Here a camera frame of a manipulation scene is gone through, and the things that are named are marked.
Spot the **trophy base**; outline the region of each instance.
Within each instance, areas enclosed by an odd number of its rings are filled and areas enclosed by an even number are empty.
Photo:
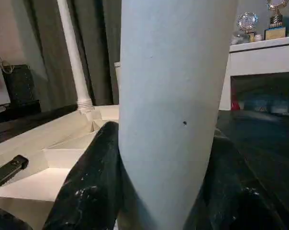
[[[278,27],[265,30],[265,40],[286,37],[286,27]]]

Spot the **gold trophy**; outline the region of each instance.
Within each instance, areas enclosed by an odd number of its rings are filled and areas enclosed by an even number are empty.
[[[289,0],[267,0],[267,6],[273,12],[270,18],[269,29],[265,30],[265,40],[286,37],[286,27],[283,23],[283,15],[279,9],[287,6]]]

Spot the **silver trophy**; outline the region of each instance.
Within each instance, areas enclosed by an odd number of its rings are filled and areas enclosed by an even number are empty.
[[[256,14],[251,12],[245,12],[240,15],[237,20],[237,26],[239,30],[245,31],[245,33],[249,33],[256,27],[258,22],[258,17]]]
[[[270,18],[269,29],[283,26],[283,15],[279,9],[286,7],[288,2],[289,0],[267,0],[268,9],[274,12]]]

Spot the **white cylinder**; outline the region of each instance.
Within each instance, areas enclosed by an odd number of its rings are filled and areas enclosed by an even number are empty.
[[[131,229],[184,227],[209,161],[235,13],[236,0],[122,0],[119,148],[136,192]]]
[[[63,25],[63,30],[65,34],[68,54],[70,58],[70,64],[73,73],[73,80],[76,86],[77,96],[78,96],[78,108],[79,109],[90,109],[92,108],[92,101],[88,93],[85,75],[83,71],[83,66],[81,58],[78,51],[78,45],[76,41],[76,36],[74,33],[71,16],[67,4],[67,0],[57,0],[59,13]]]

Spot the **white shelf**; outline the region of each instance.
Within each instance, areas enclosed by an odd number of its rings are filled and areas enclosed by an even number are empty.
[[[233,45],[230,47],[230,53],[232,52],[242,52],[253,49],[271,48],[275,46],[286,46],[289,45],[289,37],[266,40],[261,42],[251,42],[239,45]]]

